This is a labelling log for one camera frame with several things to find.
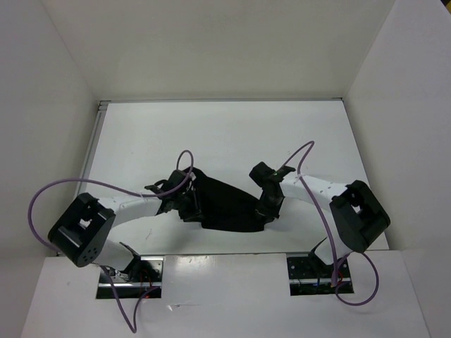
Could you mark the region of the black skirt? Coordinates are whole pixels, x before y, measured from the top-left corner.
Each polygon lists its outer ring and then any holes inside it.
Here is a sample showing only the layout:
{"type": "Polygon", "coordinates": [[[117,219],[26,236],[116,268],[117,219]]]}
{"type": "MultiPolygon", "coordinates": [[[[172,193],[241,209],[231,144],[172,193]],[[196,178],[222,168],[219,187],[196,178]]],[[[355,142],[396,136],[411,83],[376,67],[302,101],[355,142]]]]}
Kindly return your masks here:
{"type": "Polygon", "coordinates": [[[262,232],[265,222],[256,214],[259,200],[241,189],[192,170],[202,212],[201,226],[224,232],[262,232]]]}

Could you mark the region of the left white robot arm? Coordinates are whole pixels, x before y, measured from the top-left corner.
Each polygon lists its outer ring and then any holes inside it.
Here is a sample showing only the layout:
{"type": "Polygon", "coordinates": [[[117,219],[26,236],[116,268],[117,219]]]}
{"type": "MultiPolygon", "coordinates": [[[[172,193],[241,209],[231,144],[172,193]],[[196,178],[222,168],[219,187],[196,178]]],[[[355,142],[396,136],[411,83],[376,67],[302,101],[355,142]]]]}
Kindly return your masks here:
{"type": "Polygon", "coordinates": [[[91,263],[114,269],[124,281],[133,281],[152,267],[129,245],[109,239],[119,225],[177,211],[187,222],[201,220],[197,184],[204,173],[197,168],[174,170],[167,180],[147,186],[151,194],[125,194],[97,199],[79,194],[48,233],[48,240],[77,267],[91,263]]]}

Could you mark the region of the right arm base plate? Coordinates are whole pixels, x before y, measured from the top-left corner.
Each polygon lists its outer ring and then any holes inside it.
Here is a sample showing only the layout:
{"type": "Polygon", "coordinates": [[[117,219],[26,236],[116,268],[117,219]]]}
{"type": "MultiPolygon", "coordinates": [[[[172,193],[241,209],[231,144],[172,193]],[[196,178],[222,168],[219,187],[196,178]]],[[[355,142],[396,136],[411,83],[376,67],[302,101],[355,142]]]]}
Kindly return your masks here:
{"type": "Polygon", "coordinates": [[[333,266],[324,265],[307,254],[287,255],[290,296],[334,294],[333,266]]]}

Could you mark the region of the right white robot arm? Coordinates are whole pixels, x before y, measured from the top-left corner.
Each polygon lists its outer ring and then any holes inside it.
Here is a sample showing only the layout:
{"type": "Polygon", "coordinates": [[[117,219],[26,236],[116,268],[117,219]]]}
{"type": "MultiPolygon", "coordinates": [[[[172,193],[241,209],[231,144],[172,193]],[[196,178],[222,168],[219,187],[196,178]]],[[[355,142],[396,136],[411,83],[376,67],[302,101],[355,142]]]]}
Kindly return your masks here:
{"type": "Polygon", "coordinates": [[[309,269],[317,277],[333,269],[333,259],[352,252],[364,253],[390,225],[390,217],[369,186],[361,180],[341,184],[302,175],[294,168],[279,170],[260,162],[249,174],[262,188],[257,214],[271,222],[279,217],[284,199],[297,199],[328,211],[334,224],[326,231],[328,237],[313,249],[309,269]]]}

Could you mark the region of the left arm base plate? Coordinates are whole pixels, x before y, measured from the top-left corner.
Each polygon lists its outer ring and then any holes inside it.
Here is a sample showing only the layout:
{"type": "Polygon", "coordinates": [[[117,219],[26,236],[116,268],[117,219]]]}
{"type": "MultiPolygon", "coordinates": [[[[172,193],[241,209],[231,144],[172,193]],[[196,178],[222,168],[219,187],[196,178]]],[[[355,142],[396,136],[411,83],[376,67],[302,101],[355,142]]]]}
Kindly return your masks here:
{"type": "Polygon", "coordinates": [[[129,279],[113,268],[107,267],[99,274],[96,299],[114,299],[109,278],[120,299],[160,299],[162,293],[163,256],[144,256],[143,269],[129,279]]]}

